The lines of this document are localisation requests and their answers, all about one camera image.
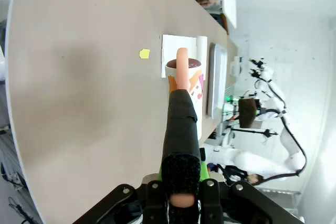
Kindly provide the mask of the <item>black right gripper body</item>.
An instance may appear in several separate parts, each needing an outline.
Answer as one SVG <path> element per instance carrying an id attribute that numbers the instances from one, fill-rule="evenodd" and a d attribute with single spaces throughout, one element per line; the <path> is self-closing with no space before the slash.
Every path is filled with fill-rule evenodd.
<path id="1" fill-rule="evenodd" d="M 266 102 L 260 101 L 260 105 L 257 107 L 256 120 L 265 120 L 267 118 L 266 108 Z"/>

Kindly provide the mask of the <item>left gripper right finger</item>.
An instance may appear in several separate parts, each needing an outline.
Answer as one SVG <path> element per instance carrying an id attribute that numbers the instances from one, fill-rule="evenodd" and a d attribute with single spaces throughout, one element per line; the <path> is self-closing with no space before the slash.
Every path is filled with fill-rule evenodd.
<path id="1" fill-rule="evenodd" d="M 225 215 L 236 223 L 302 223 L 247 182 L 227 185 L 210 178 L 205 162 L 199 186 L 200 223 L 223 223 Z"/>

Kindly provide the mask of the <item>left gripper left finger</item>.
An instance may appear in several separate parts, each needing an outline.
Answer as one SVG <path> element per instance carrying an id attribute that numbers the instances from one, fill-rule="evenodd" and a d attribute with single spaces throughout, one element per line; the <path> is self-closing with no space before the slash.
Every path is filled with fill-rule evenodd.
<path id="1" fill-rule="evenodd" d="M 138 188 L 120 184 L 75 223 L 164 223 L 161 173 L 146 175 Z"/>

